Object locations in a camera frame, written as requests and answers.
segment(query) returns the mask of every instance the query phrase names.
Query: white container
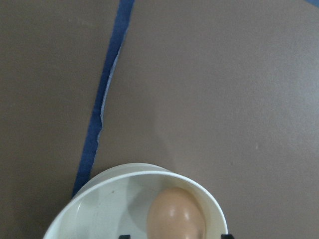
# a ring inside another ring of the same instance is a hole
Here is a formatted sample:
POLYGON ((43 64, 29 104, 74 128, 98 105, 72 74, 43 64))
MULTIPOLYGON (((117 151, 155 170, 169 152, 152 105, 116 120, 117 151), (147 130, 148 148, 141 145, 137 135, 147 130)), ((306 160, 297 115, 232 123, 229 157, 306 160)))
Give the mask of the white container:
POLYGON ((147 239, 146 219, 159 192, 181 187, 194 195, 206 220, 206 238, 220 239, 227 224, 213 196, 193 180, 145 163, 108 169, 85 184, 59 213, 44 239, 147 239))

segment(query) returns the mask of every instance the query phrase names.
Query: egg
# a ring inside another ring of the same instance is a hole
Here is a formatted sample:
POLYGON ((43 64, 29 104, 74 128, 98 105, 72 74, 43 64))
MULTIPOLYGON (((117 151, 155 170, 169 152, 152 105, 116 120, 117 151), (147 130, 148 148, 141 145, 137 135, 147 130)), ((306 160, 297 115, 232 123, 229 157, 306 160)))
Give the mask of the egg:
POLYGON ((205 218, 199 203, 185 189, 159 193, 147 217, 148 239, 204 239, 205 218))

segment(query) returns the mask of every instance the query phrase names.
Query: gray floor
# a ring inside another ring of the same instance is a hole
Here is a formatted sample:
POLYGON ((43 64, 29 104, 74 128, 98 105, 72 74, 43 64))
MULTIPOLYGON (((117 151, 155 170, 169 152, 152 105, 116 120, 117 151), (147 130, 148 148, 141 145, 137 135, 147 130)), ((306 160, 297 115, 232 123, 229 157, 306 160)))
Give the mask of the gray floor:
MULTIPOLYGON (((0 3, 0 238, 70 199, 117 1, 0 3)), ((148 162, 220 203, 236 239, 319 234, 319 8, 141 1, 93 175, 148 162)))

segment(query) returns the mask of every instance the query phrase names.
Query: blue tape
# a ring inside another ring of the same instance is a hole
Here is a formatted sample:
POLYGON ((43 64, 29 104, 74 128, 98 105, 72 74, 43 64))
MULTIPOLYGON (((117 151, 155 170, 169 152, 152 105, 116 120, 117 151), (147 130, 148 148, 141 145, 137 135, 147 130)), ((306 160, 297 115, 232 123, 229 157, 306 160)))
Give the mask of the blue tape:
POLYGON ((307 2, 319 7, 319 0, 306 0, 307 2))
POLYGON ((99 146, 100 132, 103 128, 105 100, 115 66, 119 58, 122 44, 130 24, 133 5, 134 0, 120 0, 119 3, 119 8, 115 18, 109 49, 104 62, 100 85, 92 110, 90 124, 83 147, 82 157, 76 175, 72 196, 74 196, 90 179, 96 151, 99 146))

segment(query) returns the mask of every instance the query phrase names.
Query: black object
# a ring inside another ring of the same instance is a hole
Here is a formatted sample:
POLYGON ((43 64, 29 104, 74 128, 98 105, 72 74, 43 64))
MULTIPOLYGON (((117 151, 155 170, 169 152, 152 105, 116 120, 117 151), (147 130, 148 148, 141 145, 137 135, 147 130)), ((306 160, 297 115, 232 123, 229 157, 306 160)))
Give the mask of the black object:
POLYGON ((220 237, 221 239, 235 239, 235 237, 233 237, 233 235, 232 234, 223 234, 223 235, 221 235, 221 237, 220 237))
POLYGON ((119 239, 130 239, 131 235, 120 235, 119 239))

